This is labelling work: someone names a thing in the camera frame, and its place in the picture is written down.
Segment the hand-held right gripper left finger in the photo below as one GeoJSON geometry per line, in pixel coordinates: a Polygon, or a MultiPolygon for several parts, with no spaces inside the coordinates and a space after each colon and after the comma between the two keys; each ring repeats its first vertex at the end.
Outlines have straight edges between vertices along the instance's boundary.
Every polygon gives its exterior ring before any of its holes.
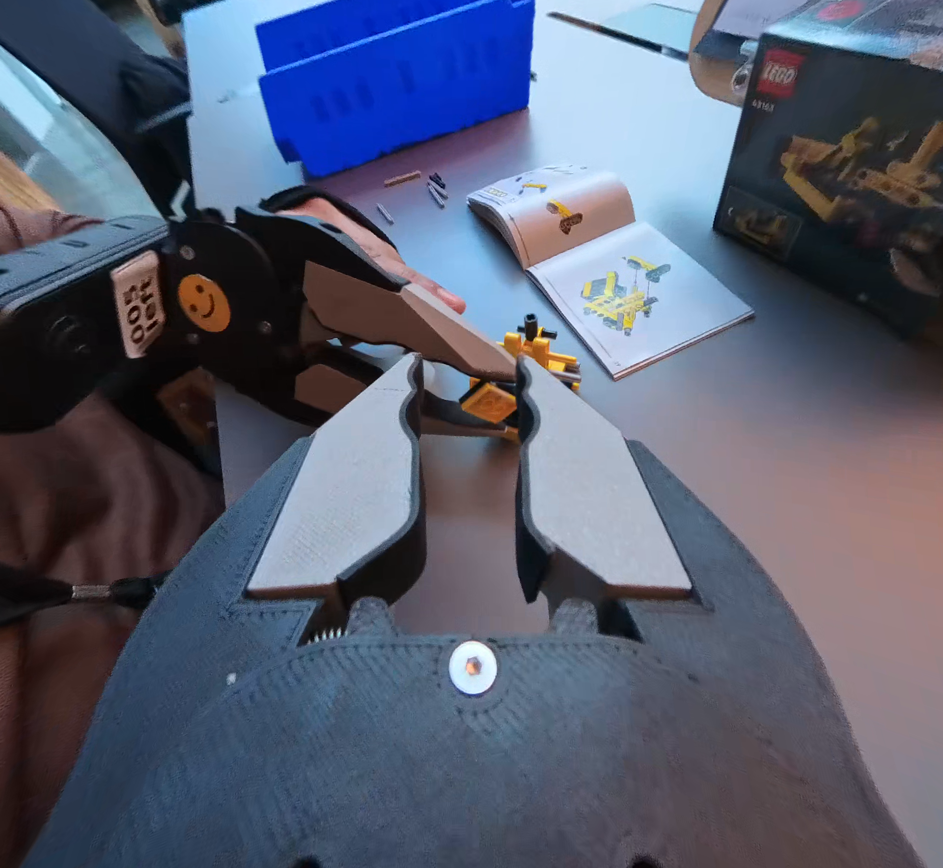
{"type": "Polygon", "coordinates": [[[419,457],[422,360],[401,358],[316,430],[247,596],[397,602],[426,563],[419,457]]]}

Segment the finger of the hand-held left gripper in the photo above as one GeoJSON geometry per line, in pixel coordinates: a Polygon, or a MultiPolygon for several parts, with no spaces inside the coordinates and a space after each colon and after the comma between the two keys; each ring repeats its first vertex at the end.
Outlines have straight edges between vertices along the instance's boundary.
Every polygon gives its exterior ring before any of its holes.
{"type": "MultiPolygon", "coordinates": [[[[313,410],[336,414],[386,372],[376,364],[313,364],[295,379],[294,398],[313,410]]],[[[516,441],[512,427],[466,413],[460,405],[419,387],[421,432],[451,437],[516,441]]]]}
{"type": "Polygon", "coordinates": [[[307,261],[304,293],[317,321],[342,336],[399,345],[478,379],[516,376],[507,351],[415,283],[388,291],[307,261]]]}

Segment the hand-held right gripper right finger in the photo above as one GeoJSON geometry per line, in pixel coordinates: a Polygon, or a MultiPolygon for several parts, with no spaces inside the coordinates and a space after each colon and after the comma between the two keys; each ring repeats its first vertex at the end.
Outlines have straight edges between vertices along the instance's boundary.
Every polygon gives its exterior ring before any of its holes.
{"type": "Polygon", "coordinates": [[[693,583],[619,428],[517,361],[515,557],[525,601],[689,598],[693,583]]]}

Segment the yellow lego vehicle model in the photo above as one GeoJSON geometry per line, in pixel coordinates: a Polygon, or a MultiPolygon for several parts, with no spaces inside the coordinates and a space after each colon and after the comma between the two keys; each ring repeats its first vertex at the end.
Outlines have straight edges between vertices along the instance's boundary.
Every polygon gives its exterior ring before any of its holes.
{"type": "MultiPolygon", "coordinates": [[[[507,332],[504,335],[501,346],[513,358],[521,356],[532,358],[572,392],[579,392],[582,382],[580,363],[575,357],[554,351],[553,342],[556,337],[556,332],[548,331],[538,323],[536,314],[528,313],[525,316],[525,322],[518,326],[515,332],[507,332]]],[[[501,437],[517,443],[519,441],[518,411],[514,421],[517,423],[515,427],[497,426],[502,427],[501,437]]]]}

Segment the dark grey lego pins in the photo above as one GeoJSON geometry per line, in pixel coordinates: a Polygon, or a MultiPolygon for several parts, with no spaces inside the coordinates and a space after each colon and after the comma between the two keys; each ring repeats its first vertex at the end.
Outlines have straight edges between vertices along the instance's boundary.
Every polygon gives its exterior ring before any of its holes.
{"type": "Polygon", "coordinates": [[[444,210],[447,206],[450,196],[446,189],[445,181],[439,176],[439,174],[434,172],[426,176],[422,173],[422,177],[419,180],[409,182],[401,186],[405,186],[412,183],[419,183],[419,182],[422,182],[424,184],[424,189],[428,193],[434,205],[438,209],[444,210]]]}

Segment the lego instruction booklet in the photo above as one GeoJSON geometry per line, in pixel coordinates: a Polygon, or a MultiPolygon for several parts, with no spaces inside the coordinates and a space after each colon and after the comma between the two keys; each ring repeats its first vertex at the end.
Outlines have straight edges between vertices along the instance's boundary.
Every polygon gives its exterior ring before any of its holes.
{"type": "Polygon", "coordinates": [[[467,196],[614,380],[727,331],[753,311],[651,225],[613,172],[538,167],[467,196]]]}

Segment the dark lego set box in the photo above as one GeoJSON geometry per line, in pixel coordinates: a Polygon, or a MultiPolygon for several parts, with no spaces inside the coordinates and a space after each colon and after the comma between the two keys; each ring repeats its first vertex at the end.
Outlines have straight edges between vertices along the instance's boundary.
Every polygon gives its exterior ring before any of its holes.
{"type": "Polygon", "coordinates": [[[714,228],[941,345],[941,0],[809,0],[761,36],[714,228]]]}

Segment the person's left hand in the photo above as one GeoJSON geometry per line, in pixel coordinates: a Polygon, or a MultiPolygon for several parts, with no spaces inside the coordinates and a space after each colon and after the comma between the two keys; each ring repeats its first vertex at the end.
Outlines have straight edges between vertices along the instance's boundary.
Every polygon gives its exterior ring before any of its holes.
{"type": "Polygon", "coordinates": [[[411,268],[392,241],[371,220],[347,201],[311,185],[293,187],[264,198],[259,207],[270,214],[306,216],[335,225],[385,273],[425,289],[458,314],[465,301],[411,268]]]}

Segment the blue plastic bin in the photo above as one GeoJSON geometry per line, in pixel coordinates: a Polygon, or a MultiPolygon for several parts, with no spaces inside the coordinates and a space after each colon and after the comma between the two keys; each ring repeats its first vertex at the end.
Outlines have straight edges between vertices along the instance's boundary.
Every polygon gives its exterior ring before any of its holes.
{"type": "Polygon", "coordinates": [[[329,0],[259,23],[255,34],[269,73],[481,1],[329,0]]]}
{"type": "Polygon", "coordinates": [[[266,71],[288,163],[323,178],[525,109],[532,0],[479,0],[266,71]]]}

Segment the black office chair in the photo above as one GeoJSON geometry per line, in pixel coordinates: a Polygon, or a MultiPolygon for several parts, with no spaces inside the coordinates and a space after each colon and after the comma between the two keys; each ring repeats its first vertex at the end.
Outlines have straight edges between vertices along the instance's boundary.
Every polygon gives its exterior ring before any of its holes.
{"type": "Polygon", "coordinates": [[[116,148],[159,213],[196,211],[182,60],[148,54],[90,0],[1,0],[1,43],[116,148]]]}

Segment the person's brown shirt torso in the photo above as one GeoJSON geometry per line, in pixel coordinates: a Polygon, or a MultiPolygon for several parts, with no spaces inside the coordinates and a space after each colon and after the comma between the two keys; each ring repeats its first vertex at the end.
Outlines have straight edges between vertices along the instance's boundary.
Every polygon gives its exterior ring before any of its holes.
{"type": "MultiPolygon", "coordinates": [[[[2,437],[2,562],[71,583],[174,567],[222,513],[222,487],[94,395],[2,437]]],[[[68,606],[2,628],[1,859],[17,866],[84,742],[135,614],[68,606]]]]}

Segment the round wooden display board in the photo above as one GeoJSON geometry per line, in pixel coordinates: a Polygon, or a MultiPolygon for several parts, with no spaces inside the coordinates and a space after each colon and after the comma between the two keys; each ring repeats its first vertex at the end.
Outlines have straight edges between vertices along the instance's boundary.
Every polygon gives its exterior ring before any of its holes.
{"type": "Polygon", "coordinates": [[[745,41],[754,42],[759,37],[750,39],[714,29],[715,19],[724,2],[704,0],[701,4],[690,41],[689,65],[692,79],[701,93],[741,107],[751,58],[741,56],[739,50],[745,41]]]}

